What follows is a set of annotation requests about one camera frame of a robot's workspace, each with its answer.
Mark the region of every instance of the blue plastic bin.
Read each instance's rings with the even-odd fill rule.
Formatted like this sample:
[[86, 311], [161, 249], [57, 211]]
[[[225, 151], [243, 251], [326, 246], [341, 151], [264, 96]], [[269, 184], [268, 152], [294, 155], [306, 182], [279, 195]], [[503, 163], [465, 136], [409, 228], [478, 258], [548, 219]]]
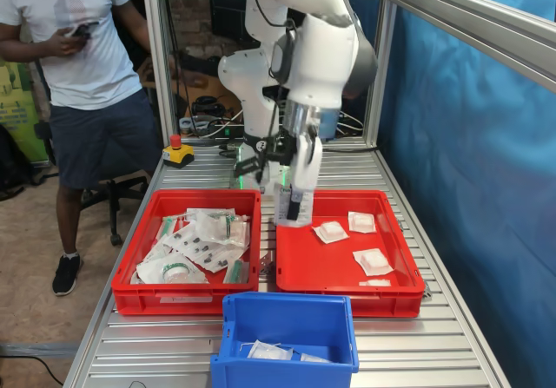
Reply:
[[[241, 293], [223, 301], [218, 356], [210, 360], [213, 388], [349, 388], [359, 371], [349, 297]], [[256, 340], [294, 349], [291, 360], [247, 358]], [[301, 353], [332, 361], [301, 362]]]

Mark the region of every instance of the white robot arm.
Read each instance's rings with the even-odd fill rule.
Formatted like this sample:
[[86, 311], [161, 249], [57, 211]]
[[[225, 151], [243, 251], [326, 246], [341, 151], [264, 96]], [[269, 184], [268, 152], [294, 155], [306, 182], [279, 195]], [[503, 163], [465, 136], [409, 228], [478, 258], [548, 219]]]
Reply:
[[[307, 14], [295, 33], [284, 24], [288, 8]], [[254, 135], [267, 143], [255, 151], [255, 169], [262, 173], [265, 159], [276, 160], [276, 155], [282, 165], [291, 166], [288, 219], [296, 220], [302, 196], [316, 188], [321, 138], [334, 138], [342, 97], [358, 95], [374, 80], [376, 56], [348, 0], [248, 0], [246, 28], [261, 47], [225, 57], [221, 80], [242, 100], [246, 142], [250, 139], [253, 147]], [[245, 72], [248, 77], [238, 76]], [[276, 105], [261, 91], [276, 83], [289, 89], [283, 123], [287, 133], [281, 141], [271, 140], [278, 133]]]

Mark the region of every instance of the black sneaker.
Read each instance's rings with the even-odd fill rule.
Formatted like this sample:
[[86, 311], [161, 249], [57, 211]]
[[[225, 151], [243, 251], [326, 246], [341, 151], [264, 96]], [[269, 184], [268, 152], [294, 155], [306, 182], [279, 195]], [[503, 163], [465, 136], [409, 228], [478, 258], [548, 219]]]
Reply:
[[79, 255], [73, 258], [62, 256], [58, 269], [56, 269], [56, 277], [52, 281], [52, 291], [57, 297], [68, 295], [76, 287], [77, 273], [81, 268], [82, 262]]

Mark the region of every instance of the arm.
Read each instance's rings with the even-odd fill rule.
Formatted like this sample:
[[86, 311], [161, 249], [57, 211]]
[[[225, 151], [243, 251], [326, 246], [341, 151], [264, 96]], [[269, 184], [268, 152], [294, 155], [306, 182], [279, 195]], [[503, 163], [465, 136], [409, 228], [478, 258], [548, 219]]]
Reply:
[[[118, 21], [122, 23], [129, 34], [141, 45], [146, 51], [150, 52], [149, 26], [147, 20], [137, 11], [131, 1], [120, 6], [112, 7], [112, 14]], [[173, 56], [168, 57], [168, 64], [171, 77], [175, 77], [175, 59]], [[187, 72], [182, 72], [178, 68], [178, 74], [182, 81], [190, 87], [201, 87], [206, 84], [200, 77], [193, 76]]]
[[22, 43], [19, 41], [21, 25], [0, 23], [0, 56], [10, 62], [33, 62], [46, 56], [45, 43]]
[[131, 1], [112, 7], [112, 14], [122, 23], [129, 34], [146, 51], [150, 52], [149, 27], [147, 20], [137, 11]]
[[48, 41], [42, 43], [22, 43], [19, 40], [21, 25], [0, 23], [0, 56], [10, 62], [33, 62], [47, 56], [71, 56], [79, 52], [87, 40], [66, 37], [71, 29], [58, 30]]

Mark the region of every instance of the blue backdrop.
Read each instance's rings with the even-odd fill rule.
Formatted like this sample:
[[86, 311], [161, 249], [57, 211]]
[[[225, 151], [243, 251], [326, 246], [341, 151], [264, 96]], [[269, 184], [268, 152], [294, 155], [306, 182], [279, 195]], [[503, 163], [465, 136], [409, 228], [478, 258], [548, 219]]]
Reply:
[[392, 51], [388, 164], [511, 384], [553, 388], [556, 95], [400, 9]]

